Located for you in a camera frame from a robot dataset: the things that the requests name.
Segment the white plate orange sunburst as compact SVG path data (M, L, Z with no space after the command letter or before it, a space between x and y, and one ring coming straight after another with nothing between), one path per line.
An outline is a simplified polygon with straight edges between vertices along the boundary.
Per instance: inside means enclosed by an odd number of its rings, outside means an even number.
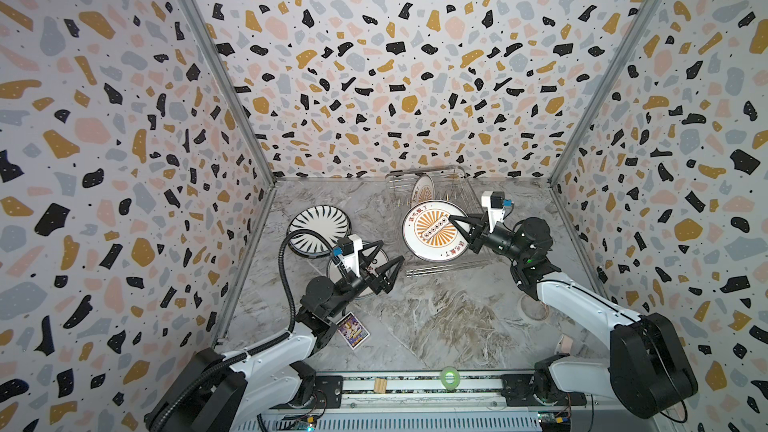
M403 218L401 232L408 250L418 259L445 263L468 249L467 240L449 222L450 215L466 214L457 206L432 200L412 207Z

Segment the white plate black stripes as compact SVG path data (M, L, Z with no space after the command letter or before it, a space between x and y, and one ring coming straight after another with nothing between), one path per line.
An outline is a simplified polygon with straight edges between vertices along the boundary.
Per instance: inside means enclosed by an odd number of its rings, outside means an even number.
M287 233L296 230L311 230L320 234L334 246L341 238L352 231L349 216L340 208L332 205L311 206L296 215L288 225ZM293 237L290 249L299 256L315 259L328 256L329 247L314 235L301 234Z

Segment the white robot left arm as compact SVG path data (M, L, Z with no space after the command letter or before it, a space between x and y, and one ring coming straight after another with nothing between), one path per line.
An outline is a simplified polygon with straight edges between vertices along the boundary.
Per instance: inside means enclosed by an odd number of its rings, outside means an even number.
M339 328L346 308L364 291L390 293L405 259L396 256L376 268L380 241L363 243L352 235L330 247L330 260L341 277L316 276L296 300L286 268L278 273L289 306L286 329L245 348L197 352L173 384L146 414L150 431L229 431L261 418L280 405L314 405L317 372L307 359L324 348Z

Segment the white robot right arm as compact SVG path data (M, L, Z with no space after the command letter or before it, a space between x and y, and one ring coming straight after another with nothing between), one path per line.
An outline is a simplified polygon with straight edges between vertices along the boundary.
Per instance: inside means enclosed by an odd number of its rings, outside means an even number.
M614 399L636 417L649 419L698 393L699 385L672 322L641 314L581 286L547 254L553 240L547 222L530 217L514 228L486 216L452 215L450 223L470 250L483 248L509 259L519 290L559 311L597 338L607 359L557 354L537 363L545 385Z

